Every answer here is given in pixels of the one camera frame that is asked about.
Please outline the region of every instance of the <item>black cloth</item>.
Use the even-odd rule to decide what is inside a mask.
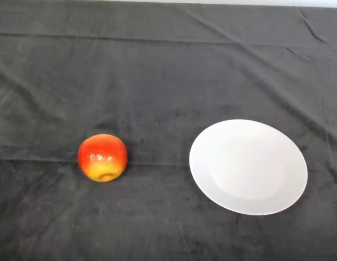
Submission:
[[[188,166],[209,125],[273,126],[309,170],[289,209],[211,202]],[[87,137],[125,173],[89,180]],[[337,9],[0,1],[0,260],[337,260]]]

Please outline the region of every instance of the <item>red apple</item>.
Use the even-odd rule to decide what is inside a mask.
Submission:
[[[98,134],[80,145],[77,161],[87,177],[106,182],[122,174],[127,164],[127,151],[119,138]]]

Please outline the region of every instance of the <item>white plate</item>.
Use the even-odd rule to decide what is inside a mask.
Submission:
[[[256,121],[229,120],[209,126],[195,139],[189,163],[207,197],[248,215],[290,207],[308,179],[305,159],[294,142]]]

